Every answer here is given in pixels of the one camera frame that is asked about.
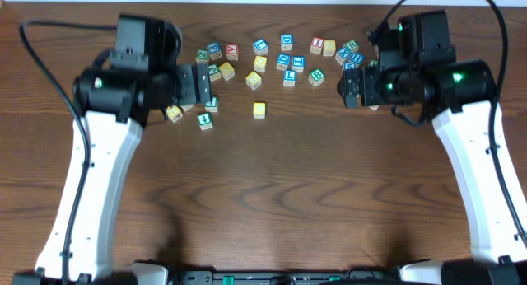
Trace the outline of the yellow C block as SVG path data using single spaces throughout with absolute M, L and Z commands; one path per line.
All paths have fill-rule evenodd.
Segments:
M 255 119 L 264 119 L 266 116 L 266 104 L 264 102 L 255 102 L 253 104 L 253 116 Z

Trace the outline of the yellow O block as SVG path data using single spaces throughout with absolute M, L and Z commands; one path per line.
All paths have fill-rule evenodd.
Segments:
M 254 58 L 254 70 L 259 73 L 265 73 L 268 59 L 265 56 L 257 55 Z

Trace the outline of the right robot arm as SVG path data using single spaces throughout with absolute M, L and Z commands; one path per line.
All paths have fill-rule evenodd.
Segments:
M 377 67 L 343 71 L 348 108 L 422 106 L 453 167 L 469 221 L 471 259 L 405 264 L 401 283 L 524 284 L 526 200 L 503 136 L 497 86 L 485 62 L 430 65 L 418 72 Z

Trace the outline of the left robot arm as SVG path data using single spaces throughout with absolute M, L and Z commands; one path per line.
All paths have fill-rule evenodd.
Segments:
M 15 273 L 15 284 L 136 284 L 134 273 L 115 277 L 114 227 L 130 161 L 141 142 L 150 110 L 209 102 L 205 63 L 101 62 L 74 82 L 68 176 L 52 232 L 34 271 Z

